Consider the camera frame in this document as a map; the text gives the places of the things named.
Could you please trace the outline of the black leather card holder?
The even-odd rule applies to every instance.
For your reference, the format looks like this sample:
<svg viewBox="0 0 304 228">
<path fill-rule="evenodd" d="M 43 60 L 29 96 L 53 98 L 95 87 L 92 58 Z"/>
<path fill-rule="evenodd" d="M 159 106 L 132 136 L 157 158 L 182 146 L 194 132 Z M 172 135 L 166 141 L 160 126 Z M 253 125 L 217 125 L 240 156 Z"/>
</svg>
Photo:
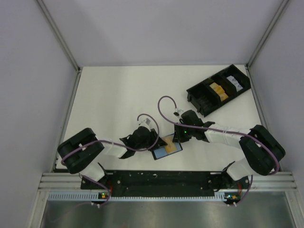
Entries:
<svg viewBox="0 0 304 228">
<path fill-rule="evenodd" d="M 162 137 L 162 140 L 167 143 L 166 146 L 161 147 L 157 150 L 152 151 L 152 156 L 154 160 L 159 160 L 169 155 L 173 155 L 177 152 L 181 152 L 183 150 L 181 144 L 179 142 L 173 142 L 174 134 L 167 135 Z"/>
</svg>

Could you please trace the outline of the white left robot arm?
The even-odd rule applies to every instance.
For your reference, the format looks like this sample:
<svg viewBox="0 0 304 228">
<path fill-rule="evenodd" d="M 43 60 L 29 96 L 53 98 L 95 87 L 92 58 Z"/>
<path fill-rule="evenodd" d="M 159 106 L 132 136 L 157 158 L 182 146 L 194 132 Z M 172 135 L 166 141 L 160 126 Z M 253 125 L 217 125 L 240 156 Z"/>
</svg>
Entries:
<svg viewBox="0 0 304 228">
<path fill-rule="evenodd" d="M 91 128 L 85 128 L 61 143 L 57 152 L 62 165 L 71 174 L 80 173 L 99 181 L 105 176 L 105 170 L 97 161 L 99 155 L 111 155 L 118 159 L 127 159 L 136 152 L 155 151 L 167 146 L 155 129 L 139 126 L 132 134 L 121 138 L 122 144 L 98 140 Z"/>
</svg>

